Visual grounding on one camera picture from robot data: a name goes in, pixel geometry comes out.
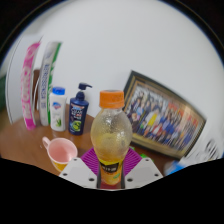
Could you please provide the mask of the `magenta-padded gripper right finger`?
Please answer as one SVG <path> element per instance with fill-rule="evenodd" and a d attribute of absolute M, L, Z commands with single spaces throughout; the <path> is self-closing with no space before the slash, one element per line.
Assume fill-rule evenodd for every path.
<path fill-rule="evenodd" d="M 142 158 L 132 148 L 123 161 L 121 187 L 135 189 L 161 179 L 163 175 L 149 158 Z"/>

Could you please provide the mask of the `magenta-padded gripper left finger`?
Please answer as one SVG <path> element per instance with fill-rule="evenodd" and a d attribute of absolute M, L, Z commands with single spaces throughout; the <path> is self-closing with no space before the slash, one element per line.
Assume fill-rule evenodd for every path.
<path fill-rule="evenodd" d="M 73 158 L 60 177 L 78 186 L 90 189 L 98 187 L 99 162 L 93 148 L 84 153 L 80 158 Z"/>

